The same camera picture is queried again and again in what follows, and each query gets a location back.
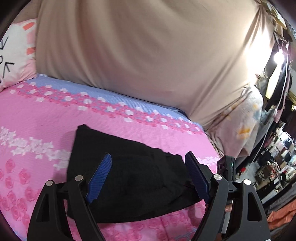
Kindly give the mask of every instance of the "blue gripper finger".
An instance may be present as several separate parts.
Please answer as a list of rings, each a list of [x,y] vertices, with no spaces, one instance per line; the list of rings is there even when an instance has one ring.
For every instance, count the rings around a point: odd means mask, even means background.
[[[199,164],[191,151],[185,155],[185,165],[198,196],[208,204],[211,200],[210,178],[213,175],[211,170],[206,165]]]
[[[95,171],[94,175],[92,176],[91,180],[88,184],[88,193],[86,195],[86,200],[88,203],[92,203],[94,199],[97,199],[100,191],[105,183],[107,175],[112,166],[112,158],[110,154],[106,154],[103,158],[102,162],[100,163],[99,167]]]

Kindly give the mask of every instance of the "pink bedsheet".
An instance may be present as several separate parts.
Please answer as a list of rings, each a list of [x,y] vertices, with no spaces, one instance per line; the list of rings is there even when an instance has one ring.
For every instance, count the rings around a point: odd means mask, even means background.
[[[34,83],[23,82],[0,93],[0,209],[22,240],[26,240],[30,217],[44,183],[49,179],[56,183],[66,180],[78,125],[85,123],[101,132],[143,142],[183,157],[192,151],[201,163],[216,171],[219,158],[202,130],[189,134],[160,124],[129,121],[120,114],[95,112],[87,105],[65,105],[48,98],[48,93],[54,93],[55,97],[71,96],[71,93],[52,86],[36,87]],[[44,97],[40,93],[34,95],[40,88],[48,88],[43,92]],[[192,238],[204,211],[204,202],[199,202],[162,217],[99,224],[99,227],[107,241],[186,241]],[[80,240],[75,222],[68,220],[73,238]]]

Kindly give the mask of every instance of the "cartoon face on pillow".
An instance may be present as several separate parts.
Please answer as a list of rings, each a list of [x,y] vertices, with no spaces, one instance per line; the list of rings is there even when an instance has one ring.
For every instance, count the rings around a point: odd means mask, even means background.
[[[0,91],[36,77],[36,19],[12,24],[0,41]]]

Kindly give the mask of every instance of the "silver screw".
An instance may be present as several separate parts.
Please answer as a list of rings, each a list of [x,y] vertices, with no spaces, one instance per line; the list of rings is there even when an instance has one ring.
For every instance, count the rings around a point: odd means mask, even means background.
[[[75,181],[81,181],[83,179],[82,175],[78,175],[75,177]]]
[[[252,184],[252,182],[249,179],[245,179],[244,183],[248,186],[250,186]]]
[[[214,178],[218,181],[222,179],[221,175],[219,175],[219,174],[215,174]]]
[[[49,181],[47,181],[47,182],[45,183],[45,185],[48,186],[48,187],[51,186],[52,184],[53,184],[53,181],[52,181],[52,180],[49,180]]]

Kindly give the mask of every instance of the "bed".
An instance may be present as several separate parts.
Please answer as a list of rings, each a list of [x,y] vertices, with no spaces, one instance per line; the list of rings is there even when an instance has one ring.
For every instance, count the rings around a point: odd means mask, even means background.
[[[219,157],[202,127],[175,109],[39,74],[0,93],[0,210],[21,240],[44,183],[66,181],[81,124],[182,157],[192,151],[216,172]],[[99,227],[107,241],[185,241],[204,212],[199,202],[165,216]],[[68,221],[80,240],[75,222]]]

